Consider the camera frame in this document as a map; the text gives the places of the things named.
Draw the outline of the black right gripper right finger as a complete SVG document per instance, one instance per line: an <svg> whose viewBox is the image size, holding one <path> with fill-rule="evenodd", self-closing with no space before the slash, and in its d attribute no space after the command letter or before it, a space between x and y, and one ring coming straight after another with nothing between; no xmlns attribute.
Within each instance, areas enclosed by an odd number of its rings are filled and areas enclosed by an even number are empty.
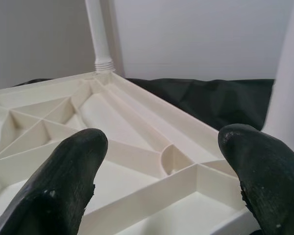
<svg viewBox="0 0 294 235"><path fill-rule="evenodd" d="M218 133L221 153L240 181L242 200L264 235L294 235L294 152L246 124Z"/></svg>

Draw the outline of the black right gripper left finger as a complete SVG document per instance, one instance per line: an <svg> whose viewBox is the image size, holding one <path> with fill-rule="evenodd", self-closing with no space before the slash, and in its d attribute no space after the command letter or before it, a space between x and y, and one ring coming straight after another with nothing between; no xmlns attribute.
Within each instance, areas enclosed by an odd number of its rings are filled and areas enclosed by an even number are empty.
<svg viewBox="0 0 294 235"><path fill-rule="evenodd" d="M96 128L61 141L1 214L0 235L76 235L107 150Z"/></svg>

